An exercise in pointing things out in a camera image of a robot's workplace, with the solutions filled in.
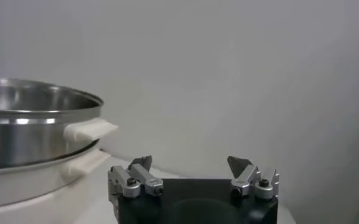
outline silver metal bracket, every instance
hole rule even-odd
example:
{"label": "silver metal bracket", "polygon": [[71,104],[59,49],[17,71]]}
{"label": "silver metal bracket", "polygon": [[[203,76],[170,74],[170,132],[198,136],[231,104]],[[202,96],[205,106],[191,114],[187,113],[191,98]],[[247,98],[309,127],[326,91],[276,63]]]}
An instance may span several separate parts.
{"label": "silver metal bracket", "polygon": [[113,166],[108,172],[108,191],[110,195],[123,194],[127,198],[140,195],[140,183],[132,178],[122,166]]}
{"label": "silver metal bracket", "polygon": [[130,176],[134,177],[145,186],[145,192],[152,196],[163,195],[163,180],[152,176],[140,164],[133,164],[129,170]]}
{"label": "silver metal bracket", "polygon": [[275,169],[266,169],[260,181],[255,183],[255,196],[262,199],[278,197],[279,173]]}
{"label": "silver metal bracket", "polygon": [[257,166],[248,165],[238,178],[233,179],[231,193],[243,197],[249,194],[251,185],[260,179],[260,171]]}

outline white backdrop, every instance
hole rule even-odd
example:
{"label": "white backdrop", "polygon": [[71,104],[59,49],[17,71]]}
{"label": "white backdrop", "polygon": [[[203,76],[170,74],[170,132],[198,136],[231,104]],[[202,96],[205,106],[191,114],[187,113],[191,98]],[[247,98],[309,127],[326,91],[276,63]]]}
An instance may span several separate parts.
{"label": "white backdrop", "polygon": [[0,0],[0,76],[95,93],[107,149],[281,173],[299,223],[359,214],[359,0]]}

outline pot handle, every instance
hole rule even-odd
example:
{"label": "pot handle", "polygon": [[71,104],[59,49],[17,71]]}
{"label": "pot handle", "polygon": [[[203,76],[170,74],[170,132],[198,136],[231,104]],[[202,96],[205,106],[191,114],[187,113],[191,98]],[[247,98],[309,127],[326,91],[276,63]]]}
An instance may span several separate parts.
{"label": "pot handle", "polygon": [[64,129],[64,138],[72,142],[95,141],[118,129],[101,118],[69,124]]}
{"label": "pot handle", "polygon": [[62,165],[61,174],[67,181],[84,177],[99,167],[111,156],[99,149],[94,149],[78,158],[71,159]]}

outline stainless steel pot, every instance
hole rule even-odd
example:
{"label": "stainless steel pot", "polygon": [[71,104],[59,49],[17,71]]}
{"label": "stainless steel pot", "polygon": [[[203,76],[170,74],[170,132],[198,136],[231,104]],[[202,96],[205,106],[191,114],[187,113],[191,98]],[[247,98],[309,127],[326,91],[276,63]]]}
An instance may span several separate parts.
{"label": "stainless steel pot", "polygon": [[75,155],[94,141],[68,141],[67,125],[100,116],[103,101],[71,88],[0,78],[0,169]]}

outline white table surface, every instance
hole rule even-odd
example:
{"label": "white table surface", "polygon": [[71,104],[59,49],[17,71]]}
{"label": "white table surface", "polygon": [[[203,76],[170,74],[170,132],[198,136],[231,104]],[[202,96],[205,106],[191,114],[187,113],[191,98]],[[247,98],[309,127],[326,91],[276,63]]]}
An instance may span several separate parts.
{"label": "white table surface", "polygon": [[[117,158],[110,158],[109,161],[103,166],[103,169],[109,169],[110,166],[124,166],[129,165],[128,161],[124,161]],[[161,172],[157,169],[151,169],[151,174],[160,178],[178,178],[179,176]],[[74,222],[74,224],[117,224],[114,217],[113,206],[108,201],[107,195],[107,176],[101,175],[95,180],[96,184],[92,185],[92,192],[97,194],[98,199],[91,204],[91,206],[79,216],[79,218]],[[295,224],[292,215],[290,212],[281,204],[278,208],[278,224]]]}

